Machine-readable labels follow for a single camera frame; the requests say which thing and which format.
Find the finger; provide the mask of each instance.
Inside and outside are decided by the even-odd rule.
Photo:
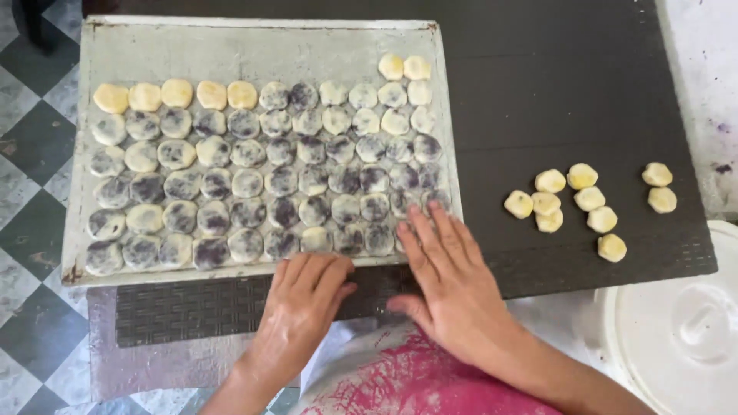
[[[425,252],[430,263],[438,271],[440,280],[443,281],[444,275],[451,275],[456,271],[454,264],[435,235],[428,217],[421,212],[420,207],[418,205],[411,205],[407,210],[410,222],[413,223],[415,231],[418,232],[420,242],[423,244],[423,252]]]
[[[346,281],[348,273],[354,271],[354,263],[345,256],[336,256],[335,261],[323,271],[315,288],[316,301],[328,303]]]
[[[304,289],[313,292],[318,285],[320,276],[325,272],[334,261],[338,259],[338,255],[312,253],[310,259],[303,267],[302,272],[294,283],[295,288]]]
[[[451,219],[444,210],[444,207],[437,200],[432,200],[428,202],[428,210],[433,217],[435,227],[438,229],[438,237],[441,239],[441,245],[446,249],[451,262],[457,268],[467,267],[469,265],[469,259],[466,257],[466,251],[461,243],[461,237],[456,233],[456,229],[451,224]]]
[[[420,248],[418,239],[406,222],[400,222],[397,225],[397,237],[400,238],[402,247],[405,248],[407,263],[410,265],[415,279],[423,290],[423,294],[426,297],[434,296],[438,292],[438,286],[440,285],[438,273],[433,268],[433,265],[431,265],[428,257],[425,256],[425,252]]]
[[[281,286],[286,288],[292,287],[309,259],[310,254],[308,253],[298,253],[295,255],[294,258],[289,261],[289,265],[287,265]]]
[[[424,332],[433,337],[433,318],[426,302],[417,295],[396,295],[387,301],[387,309],[391,312],[401,312],[412,318]]]
[[[451,225],[453,225],[459,238],[461,238],[461,244],[466,251],[466,257],[469,258],[469,261],[479,267],[486,267],[487,263],[484,261],[482,250],[479,248],[479,244],[474,239],[469,228],[455,216],[451,218]]]
[[[355,282],[347,282],[339,287],[338,291],[336,291],[336,294],[334,294],[333,299],[331,299],[331,305],[328,307],[328,310],[326,310],[325,313],[325,322],[328,326],[333,323],[333,320],[336,318],[336,314],[338,313],[338,308],[341,307],[341,304],[346,299],[346,297],[354,294],[358,288],[359,286],[356,285]]]
[[[282,284],[282,282],[284,281],[284,274],[285,271],[287,271],[288,265],[288,259],[283,259],[282,261],[279,261],[279,264],[277,264],[277,270],[272,277],[272,285],[269,287],[269,292],[276,290]]]

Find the white bucket lid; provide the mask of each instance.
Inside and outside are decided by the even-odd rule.
[[[604,292],[610,359],[659,414],[738,411],[738,227],[709,227],[717,273]]]

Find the plain yellow dough ball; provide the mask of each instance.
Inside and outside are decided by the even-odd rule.
[[[669,168],[658,162],[648,163],[646,170],[641,174],[641,177],[644,178],[644,182],[659,188],[668,186],[674,179]]]
[[[409,80],[430,79],[430,64],[421,56],[410,56],[403,64],[405,77]]]
[[[525,219],[533,212],[533,199],[524,191],[512,191],[505,200],[505,209],[518,219]]]
[[[543,233],[554,233],[564,224],[564,213],[556,209],[551,215],[536,215],[538,230]]]
[[[128,105],[136,111],[155,112],[162,105],[162,89],[148,82],[137,83],[128,90]]]
[[[574,201],[579,206],[579,209],[582,209],[584,212],[591,212],[605,204],[604,194],[602,194],[602,191],[597,186],[583,188],[576,192]]]
[[[608,233],[618,224],[618,216],[609,206],[598,207],[587,217],[587,226],[599,233]]]
[[[228,86],[228,105],[235,109],[254,109],[259,95],[256,88],[245,80],[236,80]]]
[[[531,195],[533,212],[538,215],[549,216],[561,208],[561,200],[553,193],[536,192]]]
[[[670,188],[651,188],[648,204],[658,213],[671,213],[677,208],[677,195]]]
[[[92,100],[109,114],[122,114],[128,108],[128,88],[103,83],[97,87]]]
[[[614,233],[597,238],[597,253],[610,262],[618,262],[625,258],[626,252],[628,248],[625,242]]]
[[[566,187],[566,178],[560,171],[552,168],[536,176],[536,190],[539,192],[557,193]]]
[[[580,191],[583,188],[591,188],[597,183],[598,178],[599,175],[595,169],[584,163],[571,166],[569,174],[566,175],[569,186],[575,191]]]
[[[167,79],[162,85],[162,102],[171,108],[187,108],[192,103],[192,84],[186,79]]]
[[[205,109],[223,111],[228,104],[226,87],[211,80],[203,80],[197,84],[197,100]]]
[[[392,53],[386,53],[379,60],[379,73],[386,80],[401,80],[403,74],[402,58]]]

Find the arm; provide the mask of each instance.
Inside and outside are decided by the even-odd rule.
[[[331,254],[280,262],[251,346],[200,415],[261,414],[305,367],[344,298],[356,291],[356,284],[344,284],[353,270],[350,259]]]
[[[508,313],[482,253],[458,219],[437,202],[429,219],[411,206],[398,237],[425,299],[391,298],[387,307],[408,314],[462,362],[530,394],[564,414],[650,415],[654,412],[610,378],[526,331]]]

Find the black and white checkered floor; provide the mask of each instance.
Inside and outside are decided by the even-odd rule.
[[[42,53],[0,0],[0,414],[194,414],[212,389],[91,402],[84,289],[62,287],[61,242],[77,121],[81,0],[56,0]],[[283,389],[265,414],[297,401]]]

